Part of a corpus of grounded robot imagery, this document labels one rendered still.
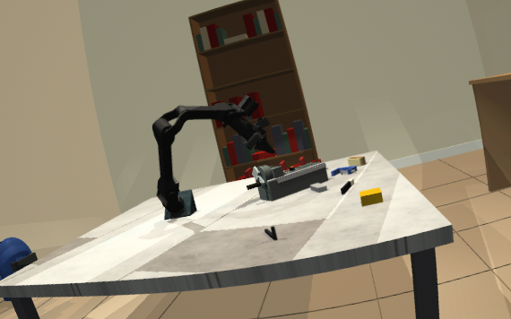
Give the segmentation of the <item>blue c-clamp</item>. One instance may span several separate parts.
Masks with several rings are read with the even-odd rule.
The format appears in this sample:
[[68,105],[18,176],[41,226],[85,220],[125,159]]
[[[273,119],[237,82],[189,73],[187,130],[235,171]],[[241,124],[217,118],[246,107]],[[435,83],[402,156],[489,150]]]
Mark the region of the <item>blue c-clamp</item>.
[[347,167],[347,168],[338,168],[338,169],[336,169],[334,171],[331,171],[331,175],[332,175],[332,177],[335,177],[335,176],[337,176],[339,174],[340,175],[347,174],[347,173],[351,174],[351,173],[353,173],[355,171],[358,171],[357,170],[357,166]]

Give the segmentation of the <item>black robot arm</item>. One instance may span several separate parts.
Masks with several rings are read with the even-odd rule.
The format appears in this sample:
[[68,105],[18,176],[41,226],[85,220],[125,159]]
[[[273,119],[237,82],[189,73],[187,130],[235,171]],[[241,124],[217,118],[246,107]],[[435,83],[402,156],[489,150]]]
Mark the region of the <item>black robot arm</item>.
[[[156,195],[169,211],[170,217],[183,212],[185,207],[183,198],[178,196],[179,182],[172,176],[171,161],[171,144],[184,123],[187,120],[219,120],[223,127],[229,125],[237,132],[246,121],[243,115],[250,117],[258,107],[258,103],[246,95],[237,106],[226,102],[213,106],[178,106],[155,121],[152,130],[159,147],[160,158],[160,178]],[[177,122],[171,125],[169,120],[174,118],[178,118]],[[270,124],[267,117],[259,117],[257,120],[257,123],[251,125],[257,133]]]

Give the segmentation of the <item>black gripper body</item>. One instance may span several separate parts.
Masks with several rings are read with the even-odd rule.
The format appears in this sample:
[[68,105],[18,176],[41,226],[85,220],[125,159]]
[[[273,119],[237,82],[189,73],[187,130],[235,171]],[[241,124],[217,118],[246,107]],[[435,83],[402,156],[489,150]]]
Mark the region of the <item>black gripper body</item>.
[[261,132],[257,133],[251,125],[252,123],[246,120],[238,129],[238,135],[243,136],[247,140],[246,145],[250,150],[252,150],[252,148],[260,142],[260,140],[264,137],[264,134],[267,132],[266,130],[261,129]]

